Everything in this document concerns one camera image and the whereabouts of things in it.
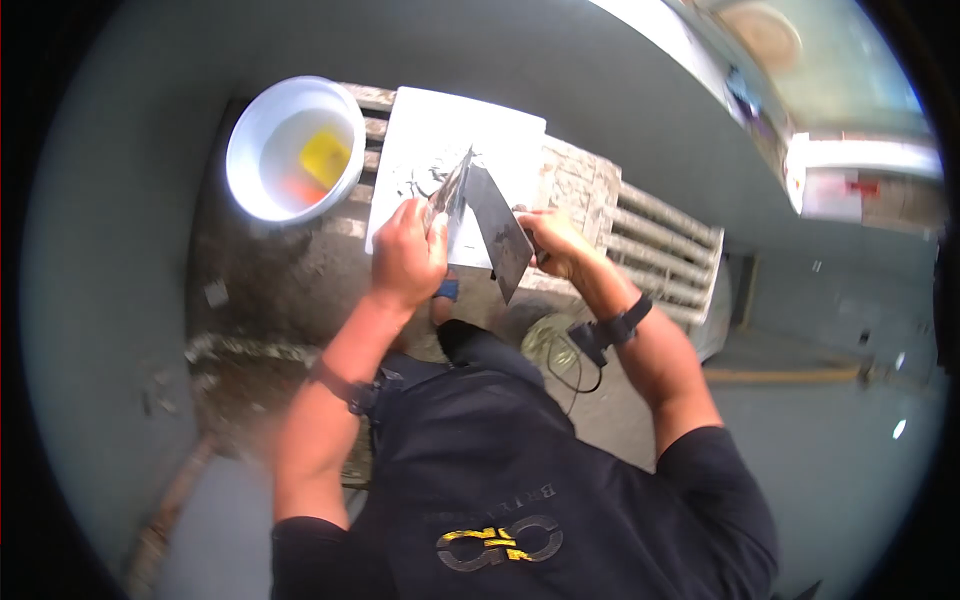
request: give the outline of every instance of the wristband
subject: wristband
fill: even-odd
[[[603,367],[607,364],[604,350],[611,344],[620,345],[632,340],[636,336],[636,325],[653,307],[654,304],[646,296],[640,296],[630,310],[606,321],[575,324],[566,334],[593,364]]]
[[[398,372],[381,367],[377,370],[373,383],[349,383],[331,371],[323,358],[318,356],[307,375],[307,381],[324,384],[331,394],[347,403],[351,413],[360,416],[367,414],[373,408],[380,393],[399,389],[403,377]]]

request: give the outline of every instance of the yellow logo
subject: yellow logo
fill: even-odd
[[[488,564],[501,564],[504,561],[530,561],[540,563],[547,560],[560,549],[564,542],[564,532],[557,529],[560,525],[549,516],[533,515],[522,518],[509,527],[488,527],[483,530],[462,529],[445,533],[437,540],[437,556],[440,560],[455,571],[470,572]],[[535,552],[521,550],[516,546],[516,537],[528,527],[539,527],[551,532],[546,545]],[[483,540],[484,551],[475,559],[468,561],[458,560],[453,553],[446,550],[450,543],[461,538],[478,538]]]

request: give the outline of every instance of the man's left arm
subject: man's left arm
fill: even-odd
[[[424,235],[425,211],[426,200],[408,200],[374,236],[371,290],[317,358],[347,382],[372,382],[391,342],[443,281],[445,215]],[[300,387],[277,440],[274,522],[314,516],[349,527],[340,471],[359,426],[359,417],[323,383]]]

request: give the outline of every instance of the man's right hand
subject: man's right hand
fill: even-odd
[[[602,258],[557,208],[518,212],[516,219],[522,228],[534,232],[537,244],[550,254],[546,262],[536,265],[545,273],[574,279],[585,260]]]

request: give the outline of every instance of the black cable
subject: black cable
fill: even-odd
[[[569,348],[571,348],[571,349],[574,351],[574,354],[573,354],[573,355],[576,357],[576,360],[577,360],[577,385],[576,385],[576,387],[574,387],[574,386],[570,385],[569,383],[567,383],[566,380],[563,379],[562,377],[560,377],[560,376],[557,374],[557,372],[555,372],[555,371],[553,370],[553,367],[550,365],[550,356],[551,356],[551,353],[553,352],[553,343],[556,342],[557,340],[562,341],[564,344],[566,344]],[[558,381],[560,381],[561,383],[563,383],[563,384],[567,387],[567,389],[573,391],[573,399],[570,401],[570,408],[566,409],[566,412],[564,413],[564,414],[567,415],[568,417],[570,416],[570,413],[573,412],[573,405],[577,403],[577,396],[579,396],[580,394],[592,394],[593,392],[596,392],[596,391],[600,388],[600,383],[603,381],[603,370],[601,370],[600,368],[597,368],[597,382],[596,382],[595,384],[593,384],[593,387],[590,388],[589,390],[581,390],[581,389],[580,389],[580,383],[581,383],[581,380],[583,379],[583,376],[584,376],[584,363],[583,363],[583,360],[581,360],[581,358],[580,358],[580,350],[578,350],[577,348],[575,348],[574,346],[572,346],[567,340],[565,340],[563,337],[561,337],[561,336],[559,336],[559,335],[555,335],[555,336],[553,337],[553,339],[550,340],[550,346],[547,347],[547,350],[546,350],[546,369],[550,372],[551,375],[553,375],[554,377],[556,377]]]

